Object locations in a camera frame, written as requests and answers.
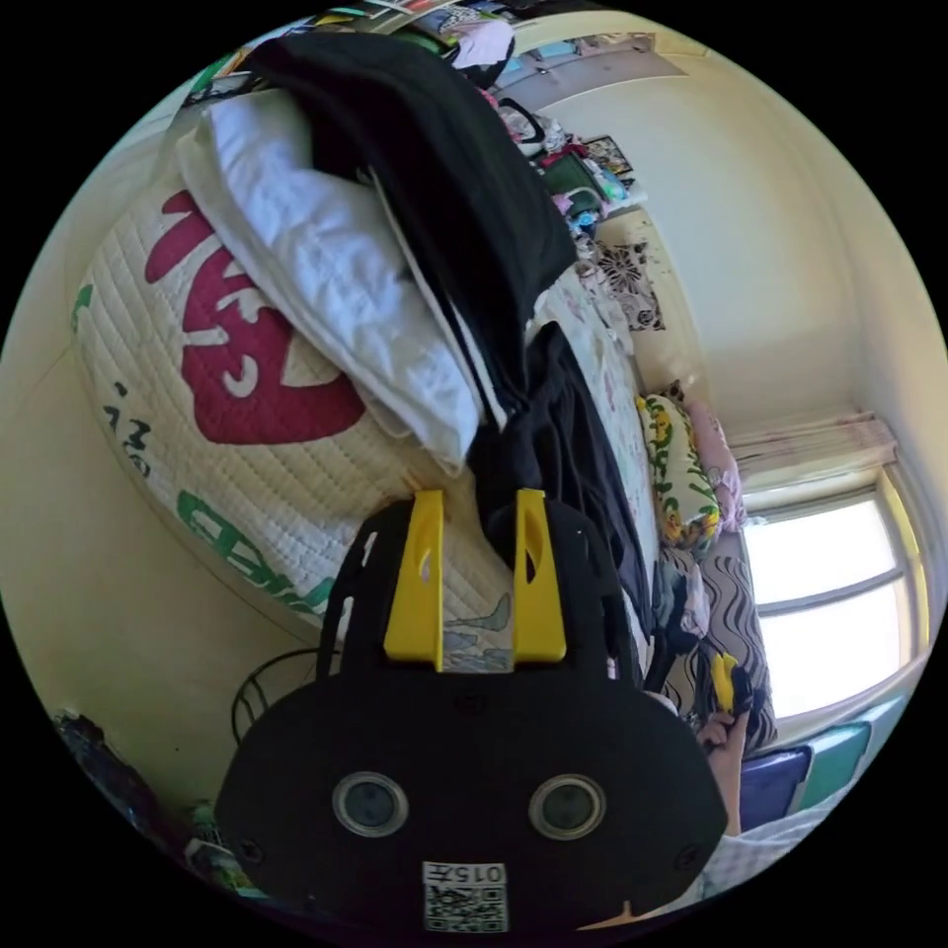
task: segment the black cloth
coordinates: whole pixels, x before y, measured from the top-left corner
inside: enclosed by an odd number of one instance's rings
[[[245,67],[305,112],[320,170],[375,171],[416,258],[470,328],[498,400],[521,410],[524,327],[576,248],[503,120],[457,70],[393,37],[280,37]]]
[[[481,527],[514,566],[514,512],[519,489],[585,514],[605,541],[622,587],[647,639],[655,626],[649,571],[622,477],[593,396],[557,323],[537,333],[526,354],[529,408],[502,433],[482,428],[468,455]]]

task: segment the sticker label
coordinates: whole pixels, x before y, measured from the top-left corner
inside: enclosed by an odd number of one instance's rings
[[[507,869],[501,862],[423,862],[425,928],[508,931]]]

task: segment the floor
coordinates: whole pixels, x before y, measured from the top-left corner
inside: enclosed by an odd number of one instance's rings
[[[0,358],[0,589],[14,639],[46,709],[96,721],[174,806],[216,794],[244,677],[314,634],[277,625],[268,603],[248,603],[168,529],[119,467],[69,350],[90,248],[144,183],[129,159],[156,150],[184,92],[152,110],[64,212]],[[94,179],[107,174],[102,200]]]

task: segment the white wall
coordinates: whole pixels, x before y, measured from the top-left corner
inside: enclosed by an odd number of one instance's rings
[[[812,174],[745,74],[669,56],[687,75],[628,82],[546,113],[612,135],[639,172],[728,428],[848,405],[858,330],[840,235]]]
[[[899,442],[909,513],[924,541],[934,630],[948,601],[948,353],[928,293],[882,205],[829,140],[748,77],[820,182],[852,274],[859,320],[856,401]]]
[[[638,170],[726,429],[853,405],[886,420],[937,629],[948,601],[948,357],[909,252],[792,106],[714,53],[668,58],[687,75],[546,112],[579,135],[612,135]]]

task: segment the bedsheet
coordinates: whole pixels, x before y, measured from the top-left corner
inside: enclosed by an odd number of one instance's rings
[[[651,576],[658,532],[631,366],[572,271],[531,330],[554,319],[612,439]],[[450,478],[377,425],[234,262],[177,171],[109,232],[70,325],[94,409],[148,490],[316,628],[362,521],[420,489],[443,490],[445,667],[509,670],[512,577],[481,532],[471,472]],[[644,672],[647,648],[626,605]]]

